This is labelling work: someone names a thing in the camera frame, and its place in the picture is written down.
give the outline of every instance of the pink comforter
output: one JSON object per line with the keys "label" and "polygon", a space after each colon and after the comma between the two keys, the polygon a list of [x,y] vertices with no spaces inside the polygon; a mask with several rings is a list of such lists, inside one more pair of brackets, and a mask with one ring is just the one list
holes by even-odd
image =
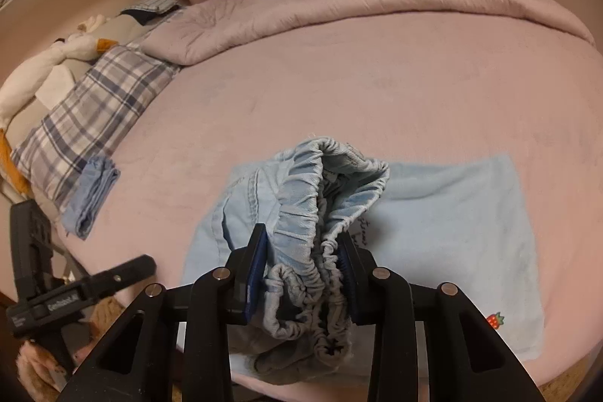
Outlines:
{"label": "pink comforter", "polygon": [[195,65],[115,153],[122,174],[91,236],[66,238],[92,272],[144,252],[159,281],[178,285],[232,166],[309,135],[391,161],[507,152],[546,316],[528,371],[546,382],[602,338],[603,58],[553,1],[211,0],[154,31],[146,49]]}

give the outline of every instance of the plaid pillowcase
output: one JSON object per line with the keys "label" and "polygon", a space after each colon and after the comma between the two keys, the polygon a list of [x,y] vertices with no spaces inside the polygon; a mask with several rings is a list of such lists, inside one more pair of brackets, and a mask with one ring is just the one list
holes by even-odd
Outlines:
{"label": "plaid pillowcase", "polygon": [[112,155],[179,70],[132,46],[111,48],[11,159],[63,211],[88,159]]}

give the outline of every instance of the red strawberry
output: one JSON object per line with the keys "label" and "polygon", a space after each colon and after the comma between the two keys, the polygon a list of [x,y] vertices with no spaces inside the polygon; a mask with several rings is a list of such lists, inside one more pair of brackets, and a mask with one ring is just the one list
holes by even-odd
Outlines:
{"label": "red strawberry", "polygon": [[493,313],[486,320],[494,329],[498,329],[500,326],[502,326],[504,324],[505,318],[500,314],[500,312],[498,312],[498,313]]}

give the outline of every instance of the bed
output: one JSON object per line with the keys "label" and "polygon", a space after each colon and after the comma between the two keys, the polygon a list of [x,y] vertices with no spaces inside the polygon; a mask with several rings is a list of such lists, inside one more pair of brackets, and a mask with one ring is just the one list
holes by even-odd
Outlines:
{"label": "bed", "polygon": [[[536,18],[459,6],[356,13],[225,42],[203,56],[178,52],[174,62],[187,67],[113,155],[121,177],[91,235],[83,241],[58,226],[61,239],[90,272],[150,254],[158,281],[175,287],[194,229],[236,164],[323,134],[392,161],[453,164],[508,152],[537,237],[545,309],[545,347],[526,368],[547,382],[603,336],[603,59],[580,21],[547,6]],[[292,112],[300,98],[305,111]],[[379,101],[369,119],[351,110],[367,101]],[[32,123],[23,125],[20,135]],[[329,395],[320,384],[238,380],[284,400]]]}

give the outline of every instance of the folded blue clothing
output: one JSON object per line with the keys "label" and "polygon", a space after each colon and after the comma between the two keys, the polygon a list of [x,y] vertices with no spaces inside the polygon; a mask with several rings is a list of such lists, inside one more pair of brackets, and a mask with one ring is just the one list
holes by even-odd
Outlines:
{"label": "folded blue clothing", "polygon": [[94,220],[119,177],[113,161],[104,155],[89,159],[61,216],[61,223],[70,234],[87,238]]}
{"label": "folded blue clothing", "polygon": [[509,156],[388,165],[320,138],[240,166],[195,232],[182,284],[224,265],[256,222],[266,224],[269,261],[259,311],[249,326],[228,328],[238,373],[276,384],[370,374],[374,330],[352,326],[335,263],[345,229],[411,283],[458,284],[520,358],[540,352],[535,239]]}

